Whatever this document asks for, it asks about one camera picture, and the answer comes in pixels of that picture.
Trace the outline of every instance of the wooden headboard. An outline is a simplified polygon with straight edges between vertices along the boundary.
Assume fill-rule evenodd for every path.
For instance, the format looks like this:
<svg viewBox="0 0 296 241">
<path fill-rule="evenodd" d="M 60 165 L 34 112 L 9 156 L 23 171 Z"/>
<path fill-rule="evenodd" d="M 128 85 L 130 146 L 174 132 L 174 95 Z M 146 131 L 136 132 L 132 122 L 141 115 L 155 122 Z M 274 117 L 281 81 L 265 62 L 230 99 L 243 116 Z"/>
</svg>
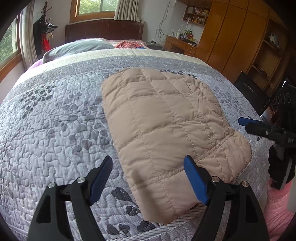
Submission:
<svg viewBox="0 0 296 241">
<path fill-rule="evenodd" d="M 66 25 L 66 43 L 79 39 L 104 38 L 117 39 L 140 39 L 143 35 L 142 21 L 127 21 L 100 19 Z"/>
</svg>

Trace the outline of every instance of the curtain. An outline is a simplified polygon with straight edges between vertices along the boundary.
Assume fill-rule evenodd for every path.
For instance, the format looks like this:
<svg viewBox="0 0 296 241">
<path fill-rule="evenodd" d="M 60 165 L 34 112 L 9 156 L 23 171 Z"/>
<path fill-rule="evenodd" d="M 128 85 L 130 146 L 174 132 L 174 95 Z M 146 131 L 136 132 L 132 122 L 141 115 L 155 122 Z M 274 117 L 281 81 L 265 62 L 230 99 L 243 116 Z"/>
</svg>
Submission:
<svg viewBox="0 0 296 241">
<path fill-rule="evenodd" d="M 139 0 L 119 0 L 114 20 L 138 21 Z"/>
<path fill-rule="evenodd" d="M 38 60 L 33 37 L 34 3 L 35 0 L 29 3 L 20 14 L 20 51 L 26 70 Z"/>
</svg>

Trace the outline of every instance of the bookshelf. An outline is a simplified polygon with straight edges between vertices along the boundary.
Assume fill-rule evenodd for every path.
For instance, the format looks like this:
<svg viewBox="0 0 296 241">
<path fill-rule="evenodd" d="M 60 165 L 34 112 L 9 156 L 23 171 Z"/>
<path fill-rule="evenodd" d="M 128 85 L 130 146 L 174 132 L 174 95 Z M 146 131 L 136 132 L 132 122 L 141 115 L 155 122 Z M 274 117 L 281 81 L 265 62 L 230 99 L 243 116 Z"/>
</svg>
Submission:
<svg viewBox="0 0 296 241">
<path fill-rule="evenodd" d="M 187 6 L 183 16 L 183 21 L 189 21 L 192 24 L 204 27 L 207 23 L 210 10 L 211 7 Z"/>
<path fill-rule="evenodd" d="M 268 39 L 270 34 L 278 37 L 280 49 L 277 49 Z M 279 85 L 284 70 L 289 60 L 289 49 L 287 48 L 287 29 L 275 21 L 268 18 L 265 34 L 261 45 L 249 68 L 247 75 L 268 95 L 272 96 Z"/>
</svg>

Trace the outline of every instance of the gray floral quilt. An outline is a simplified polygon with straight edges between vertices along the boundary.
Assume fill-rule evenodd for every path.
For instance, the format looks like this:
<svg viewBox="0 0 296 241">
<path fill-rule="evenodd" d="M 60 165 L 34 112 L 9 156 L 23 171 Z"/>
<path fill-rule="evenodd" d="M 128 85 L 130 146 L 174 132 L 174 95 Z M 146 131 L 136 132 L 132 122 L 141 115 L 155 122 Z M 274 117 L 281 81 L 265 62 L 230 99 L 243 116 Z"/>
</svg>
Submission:
<svg viewBox="0 0 296 241">
<path fill-rule="evenodd" d="M 259 116 L 220 73 L 172 58 L 115 56 L 87 60 L 26 80 L 11 90 L 0 107 L 0 212 L 19 240 L 26 240 L 30 221 L 49 182 L 72 183 L 98 167 L 106 155 L 113 158 L 113 170 L 101 199 L 91 209 L 107 240 L 191 239 L 204 208 L 196 207 L 165 226 L 145 221 L 118 161 L 100 87 L 111 74 L 131 67 L 187 74 L 209 85 L 230 125 L 243 133 L 252 147 L 252 161 L 237 182 L 248 180 L 260 197 L 268 176 L 271 142 L 248 135 L 238 125 L 241 116 Z M 67 213 L 75 240 L 81 240 L 71 203 L 67 203 Z M 217 240 L 222 235 L 220 230 Z"/>
</svg>

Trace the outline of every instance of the tree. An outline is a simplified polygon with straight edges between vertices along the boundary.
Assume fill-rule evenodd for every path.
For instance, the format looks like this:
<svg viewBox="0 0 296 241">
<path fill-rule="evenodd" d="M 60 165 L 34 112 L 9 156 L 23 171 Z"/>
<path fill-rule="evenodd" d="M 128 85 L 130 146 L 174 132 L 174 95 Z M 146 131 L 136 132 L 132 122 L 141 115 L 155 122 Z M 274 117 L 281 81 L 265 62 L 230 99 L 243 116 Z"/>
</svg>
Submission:
<svg viewBox="0 0 296 241">
<path fill-rule="evenodd" d="M 0 64 L 12 53 L 12 25 L 10 25 L 0 42 Z"/>
<path fill-rule="evenodd" d="M 99 12 L 101 1 L 103 1 L 102 11 L 116 10 L 118 0 L 81 0 L 79 5 L 79 14 Z"/>
</svg>

